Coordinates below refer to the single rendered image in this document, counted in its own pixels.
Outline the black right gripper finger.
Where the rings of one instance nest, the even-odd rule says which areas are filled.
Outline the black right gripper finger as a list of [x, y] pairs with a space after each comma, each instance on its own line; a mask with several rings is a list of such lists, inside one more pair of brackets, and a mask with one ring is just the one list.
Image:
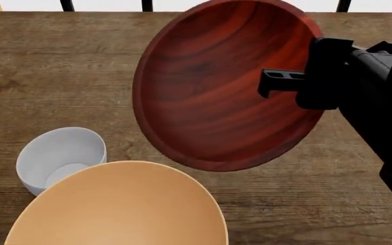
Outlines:
[[258, 93], [268, 98], [272, 91], [297, 92], [306, 81], [305, 78], [305, 73], [300, 71], [262, 69]]

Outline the red-brown wooden bowl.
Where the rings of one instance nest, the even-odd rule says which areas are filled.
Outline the red-brown wooden bowl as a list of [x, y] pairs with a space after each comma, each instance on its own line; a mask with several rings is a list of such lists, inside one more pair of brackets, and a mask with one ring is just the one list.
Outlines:
[[316, 22], [282, 0], [209, 0], [167, 24], [137, 65], [133, 110], [168, 159], [204, 171], [262, 165], [320, 120], [295, 93], [261, 97], [265, 68], [303, 71]]

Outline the large tan bowl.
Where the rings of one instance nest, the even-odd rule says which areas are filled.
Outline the large tan bowl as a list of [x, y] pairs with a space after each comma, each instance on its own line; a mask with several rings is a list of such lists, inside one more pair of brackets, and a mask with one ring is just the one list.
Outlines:
[[22, 212], [4, 245], [229, 245], [203, 185], [172, 167], [120, 161], [51, 186]]

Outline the white cup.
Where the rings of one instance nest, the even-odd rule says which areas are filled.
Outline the white cup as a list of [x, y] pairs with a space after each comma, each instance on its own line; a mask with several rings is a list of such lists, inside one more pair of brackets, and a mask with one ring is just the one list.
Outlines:
[[81, 127], [51, 130], [31, 140], [18, 155], [16, 173], [33, 195], [83, 169], [106, 163], [103, 138]]

